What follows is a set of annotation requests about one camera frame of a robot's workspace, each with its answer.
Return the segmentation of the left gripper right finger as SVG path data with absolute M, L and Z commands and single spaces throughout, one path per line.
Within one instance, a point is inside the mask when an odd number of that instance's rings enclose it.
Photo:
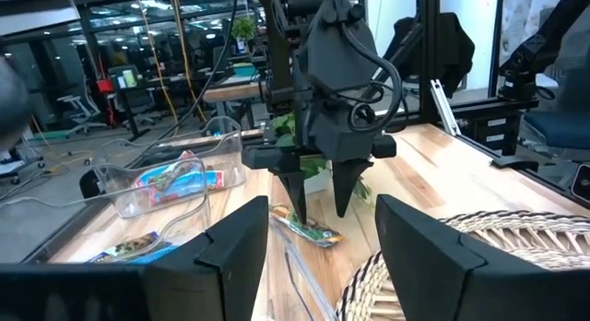
M 407 321 L 590 321 L 590 269 L 546 270 L 389 195 L 375 223 Z

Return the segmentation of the black hanging jacket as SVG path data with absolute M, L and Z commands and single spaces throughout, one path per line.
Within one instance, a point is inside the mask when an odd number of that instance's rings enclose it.
M 422 29 L 418 17 L 400 18 L 394 24 L 395 35 L 383 59 L 388 60 L 406 81 L 421 76 Z M 462 28 L 456 13 L 439 15 L 437 65 L 435 77 L 439 79 L 447 98 L 452 98 L 463 78 L 473 66 L 475 44 Z

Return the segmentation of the white office chair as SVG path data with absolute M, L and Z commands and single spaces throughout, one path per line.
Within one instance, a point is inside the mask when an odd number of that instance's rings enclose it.
M 66 95 L 58 98 L 57 101 L 70 104 L 74 109 L 68 115 L 68 118 L 76 125 L 65 132 L 65 138 L 80 133 L 87 137 L 91 129 L 106 128 L 108 126 L 98 121 L 100 110 L 88 96 L 82 98 L 81 96 Z

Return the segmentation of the dark and blue granola bar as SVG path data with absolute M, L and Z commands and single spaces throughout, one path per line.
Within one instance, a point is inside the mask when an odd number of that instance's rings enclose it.
M 273 205 L 270 209 L 270 214 L 275 220 L 282 223 L 291 231 L 317 246 L 323 248 L 331 247 L 344 239 L 341 233 L 325 227 L 314 220 L 307 219 L 305 224 L 301 223 L 297 213 L 286 205 Z

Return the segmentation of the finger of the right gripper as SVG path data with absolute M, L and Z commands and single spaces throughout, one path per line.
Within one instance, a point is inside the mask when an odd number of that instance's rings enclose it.
M 332 178 L 336 214 L 344 218 L 352 196 L 364 201 L 370 200 L 371 189 L 363 182 L 362 174 L 373 166 L 368 160 L 349 160 L 332 163 Z
M 269 171 L 279 178 L 289 195 L 299 222 L 305 224 L 307 222 L 307 206 L 304 190 L 304 172 L 292 169 L 285 171 L 279 168 L 271 168 Z

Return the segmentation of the wooden desk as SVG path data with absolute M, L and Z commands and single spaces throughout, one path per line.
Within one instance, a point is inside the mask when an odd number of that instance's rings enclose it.
M 203 101 L 214 103 L 259 97 L 260 90 L 265 89 L 266 85 L 264 82 L 261 84 L 258 84 L 257 82 L 247 84 L 226 84 L 221 88 L 208 89 L 203 96 Z

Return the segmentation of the black office chair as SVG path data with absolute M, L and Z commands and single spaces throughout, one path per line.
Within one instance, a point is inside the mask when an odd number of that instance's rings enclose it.
M 136 66 L 119 65 L 110 67 L 108 74 L 113 83 L 116 100 L 120 107 L 124 108 L 124 99 L 126 99 L 136 124 L 154 125 L 155 120 L 150 116 L 150 111 L 153 109 L 155 101 L 148 92 L 146 82 Z

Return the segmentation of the clear plastic bin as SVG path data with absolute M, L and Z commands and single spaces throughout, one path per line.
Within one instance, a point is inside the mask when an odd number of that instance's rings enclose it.
M 168 244 L 180 246 L 227 214 L 223 210 L 212 215 L 209 206 L 200 208 L 200 203 L 197 198 L 131 219 L 121 218 L 110 205 L 100 214 L 105 222 L 88 235 L 77 257 L 88 262 L 127 262 Z M 297 240 L 291 236 L 295 232 L 271 216 L 271 207 L 252 321 L 337 321 L 334 307 L 297 249 Z M 122 256 L 100 256 L 110 247 L 150 232 L 159 238 L 148 247 Z
M 217 181 L 207 183 L 210 193 L 230 189 L 245 182 L 242 165 L 242 128 L 235 120 L 220 116 L 212 118 L 196 132 L 166 138 L 155 143 L 151 150 L 162 155 L 197 157 L 206 173 L 215 173 Z
M 169 160 L 138 169 L 129 169 L 112 163 L 97 163 L 92 169 L 105 196 L 112 202 L 116 213 L 123 219 L 147 215 L 168 206 L 208 195 L 205 182 L 204 191 L 198 194 L 157 206 L 151 206 L 149 203 L 147 178 L 151 175 L 168 172 L 174 177 L 187 172 L 202 172 L 205 179 L 205 164 L 197 157 Z

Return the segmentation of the black clamp foot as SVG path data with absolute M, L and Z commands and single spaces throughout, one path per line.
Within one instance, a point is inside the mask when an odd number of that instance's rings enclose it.
M 500 156 L 499 158 L 493 159 L 490 165 L 497 169 L 510 168 L 513 170 L 531 170 L 536 172 L 539 167 L 539 163 L 525 156 L 510 155 Z

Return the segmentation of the blue patterned granola bar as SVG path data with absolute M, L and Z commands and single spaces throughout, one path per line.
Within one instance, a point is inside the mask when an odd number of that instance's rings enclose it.
M 206 181 L 203 175 L 202 172 L 187 172 L 172 177 L 165 172 L 149 176 L 147 187 L 150 205 L 157 206 L 203 192 Z

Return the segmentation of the blue granola bar red ends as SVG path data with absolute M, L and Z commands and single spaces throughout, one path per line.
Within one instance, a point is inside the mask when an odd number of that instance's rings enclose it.
M 225 188 L 225 175 L 223 171 L 205 171 L 206 187 L 209 191 Z

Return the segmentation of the black box white labels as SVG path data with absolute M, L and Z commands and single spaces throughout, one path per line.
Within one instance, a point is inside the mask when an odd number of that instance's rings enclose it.
M 514 155 L 519 135 L 522 113 L 484 116 L 470 120 L 466 135 L 500 155 Z

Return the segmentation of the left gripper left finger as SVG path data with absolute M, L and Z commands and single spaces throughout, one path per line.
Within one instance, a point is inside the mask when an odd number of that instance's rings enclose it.
M 250 321 L 266 259 L 268 198 L 256 196 L 147 265 L 141 321 Z

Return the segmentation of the green leafy plant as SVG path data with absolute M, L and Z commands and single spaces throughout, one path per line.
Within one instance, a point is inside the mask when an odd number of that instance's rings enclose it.
M 275 117 L 270 126 L 281 147 L 294 145 L 295 117 L 293 113 Z M 311 156 L 301 158 L 300 166 L 305 174 L 304 190 L 307 195 L 324 191 L 332 183 L 333 168 L 330 160 L 325 160 L 321 156 Z M 372 204 L 372 190 L 363 182 L 361 176 L 353 189 L 353 195 L 368 205 Z

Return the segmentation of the blue seat chair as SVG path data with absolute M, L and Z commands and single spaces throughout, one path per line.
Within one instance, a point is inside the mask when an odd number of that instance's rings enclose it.
M 528 112 L 524 121 L 559 149 L 590 149 L 590 113 Z

